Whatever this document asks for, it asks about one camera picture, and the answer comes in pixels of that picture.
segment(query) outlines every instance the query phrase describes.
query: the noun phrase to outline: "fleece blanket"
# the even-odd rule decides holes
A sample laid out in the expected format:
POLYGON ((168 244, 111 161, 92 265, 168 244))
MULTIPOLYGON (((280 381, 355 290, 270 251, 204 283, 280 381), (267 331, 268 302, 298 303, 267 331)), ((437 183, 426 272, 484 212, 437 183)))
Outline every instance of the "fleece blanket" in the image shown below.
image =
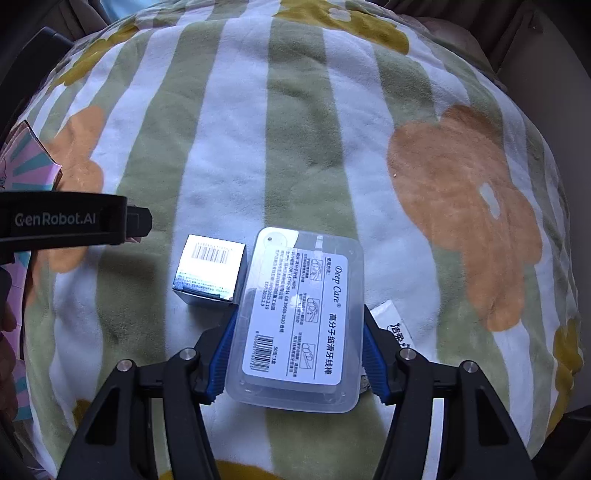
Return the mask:
MULTIPOLYGON (((249 255, 267 225, 358 238, 369 307, 391 300, 430 360, 478 362, 530 455, 563 414, 582 354, 552 153, 461 52, 391 12, 159 4, 79 42, 21 119, 62 165, 58 189, 154 216, 140 244, 33 253, 27 378, 51 473, 118 360, 163 361, 216 324, 171 289, 191 233, 249 255)), ((226 394, 203 408, 222 478, 286 480, 371 478, 392 412, 370 393, 338 415, 226 394)), ((158 408, 154 423, 169 478, 158 408)))

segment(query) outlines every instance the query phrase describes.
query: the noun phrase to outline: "clear plastic box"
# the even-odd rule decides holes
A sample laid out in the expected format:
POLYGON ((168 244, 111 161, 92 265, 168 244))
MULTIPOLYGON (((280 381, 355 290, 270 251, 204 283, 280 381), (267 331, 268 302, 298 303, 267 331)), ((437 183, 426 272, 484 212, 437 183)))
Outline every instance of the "clear plastic box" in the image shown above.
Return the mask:
POLYGON ((344 413, 359 398, 363 250, 357 240, 260 231, 226 374, 235 400, 344 413))

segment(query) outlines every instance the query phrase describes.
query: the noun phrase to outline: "person's hand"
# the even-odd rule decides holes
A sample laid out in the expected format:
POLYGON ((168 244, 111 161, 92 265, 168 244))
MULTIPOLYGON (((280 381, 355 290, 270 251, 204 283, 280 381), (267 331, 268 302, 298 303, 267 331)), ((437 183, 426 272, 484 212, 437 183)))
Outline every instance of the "person's hand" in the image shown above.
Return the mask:
MULTIPOLYGON (((0 320, 0 330, 12 332, 17 327, 17 321, 6 303, 4 315, 0 320)), ((12 371, 17 363, 12 347, 0 332, 0 414, 4 413, 8 420, 13 421, 17 416, 17 391, 12 379, 12 371)))

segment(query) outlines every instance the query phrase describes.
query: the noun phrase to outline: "small box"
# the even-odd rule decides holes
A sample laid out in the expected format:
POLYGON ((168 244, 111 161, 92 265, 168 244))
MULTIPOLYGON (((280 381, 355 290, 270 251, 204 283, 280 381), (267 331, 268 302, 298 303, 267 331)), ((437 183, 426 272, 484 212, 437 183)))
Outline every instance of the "small box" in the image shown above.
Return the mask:
POLYGON ((173 290, 189 305, 220 307, 239 301, 245 277, 245 244, 189 235, 173 290))

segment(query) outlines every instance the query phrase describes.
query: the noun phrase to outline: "product label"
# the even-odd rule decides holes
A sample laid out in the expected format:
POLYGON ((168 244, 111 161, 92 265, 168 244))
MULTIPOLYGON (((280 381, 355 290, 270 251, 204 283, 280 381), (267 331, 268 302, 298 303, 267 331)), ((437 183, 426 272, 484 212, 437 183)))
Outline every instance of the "product label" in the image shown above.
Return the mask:
POLYGON ((291 382, 340 383, 347 315, 347 258, 268 248, 256 286, 242 369, 291 382))
POLYGON ((189 235, 173 287, 196 295, 234 298, 244 244, 189 235))
MULTIPOLYGON (((392 300, 387 300, 371 310, 378 327, 392 332, 396 341, 402 348, 415 348, 413 339, 410 336, 408 328, 402 321, 396 305, 392 300)), ((359 392, 363 393, 369 388, 369 380, 365 368, 361 366, 361 386, 359 392)))

